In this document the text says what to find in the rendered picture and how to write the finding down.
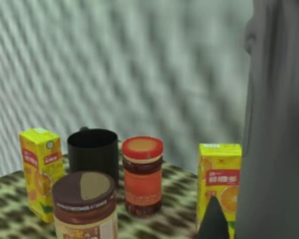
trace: yellow juice carton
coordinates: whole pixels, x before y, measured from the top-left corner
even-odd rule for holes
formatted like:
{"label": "yellow juice carton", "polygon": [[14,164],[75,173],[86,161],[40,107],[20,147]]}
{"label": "yellow juice carton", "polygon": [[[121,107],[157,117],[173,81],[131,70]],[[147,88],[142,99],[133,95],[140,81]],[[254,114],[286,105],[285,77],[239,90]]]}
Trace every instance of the yellow juice carton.
{"label": "yellow juice carton", "polygon": [[234,238],[242,150],[239,144],[200,144],[198,157],[197,229],[210,197],[217,197]]}
{"label": "yellow juice carton", "polygon": [[42,128],[19,134],[29,208],[53,221],[52,185],[64,175],[60,137]]}

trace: glass jar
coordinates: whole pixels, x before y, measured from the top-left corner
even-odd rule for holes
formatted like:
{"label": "glass jar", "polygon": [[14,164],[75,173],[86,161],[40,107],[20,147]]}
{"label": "glass jar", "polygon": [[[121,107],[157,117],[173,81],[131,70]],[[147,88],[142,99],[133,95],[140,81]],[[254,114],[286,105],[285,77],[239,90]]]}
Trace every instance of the glass jar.
{"label": "glass jar", "polygon": [[129,138],[122,153],[125,208],[135,216],[150,216],[161,208],[163,142],[149,136]]}
{"label": "glass jar", "polygon": [[114,180],[100,172],[77,172],[52,188],[57,239],[117,239]]}

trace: textured backdrop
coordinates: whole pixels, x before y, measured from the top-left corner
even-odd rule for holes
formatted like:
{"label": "textured backdrop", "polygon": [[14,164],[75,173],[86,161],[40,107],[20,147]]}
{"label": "textured backdrop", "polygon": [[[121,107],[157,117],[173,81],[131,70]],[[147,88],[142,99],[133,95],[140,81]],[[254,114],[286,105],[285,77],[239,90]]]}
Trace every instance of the textured backdrop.
{"label": "textured backdrop", "polygon": [[199,142],[239,142],[251,0],[0,0],[0,176],[17,134],[104,127],[163,139],[196,172]]}

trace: beige patch on lid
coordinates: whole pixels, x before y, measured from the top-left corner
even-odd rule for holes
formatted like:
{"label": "beige patch on lid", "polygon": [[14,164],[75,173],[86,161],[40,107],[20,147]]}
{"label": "beige patch on lid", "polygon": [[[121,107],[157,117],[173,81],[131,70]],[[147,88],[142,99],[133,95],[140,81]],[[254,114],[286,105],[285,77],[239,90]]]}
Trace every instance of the beige patch on lid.
{"label": "beige patch on lid", "polygon": [[106,193],[110,188],[110,181],[103,174],[86,172],[81,176],[81,198],[91,200]]}
{"label": "beige patch on lid", "polygon": [[131,140],[128,144],[129,149],[133,151],[151,151],[155,149],[157,143],[155,140],[148,139],[148,138],[136,138]]}

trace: tabletop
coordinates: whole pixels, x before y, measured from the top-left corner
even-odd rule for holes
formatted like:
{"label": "tabletop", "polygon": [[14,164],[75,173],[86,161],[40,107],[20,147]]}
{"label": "tabletop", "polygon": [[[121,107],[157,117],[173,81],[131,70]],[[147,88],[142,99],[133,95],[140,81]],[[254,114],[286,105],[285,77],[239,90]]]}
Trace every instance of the tabletop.
{"label": "tabletop", "polygon": [[[69,173],[67,157],[64,169]],[[135,218],[124,208],[123,166],[117,192],[119,239],[193,239],[196,235],[197,176],[164,163],[162,209],[146,218]],[[0,178],[0,239],[55,239],[53,223],[45,223],[28,208],[23,171]]]}

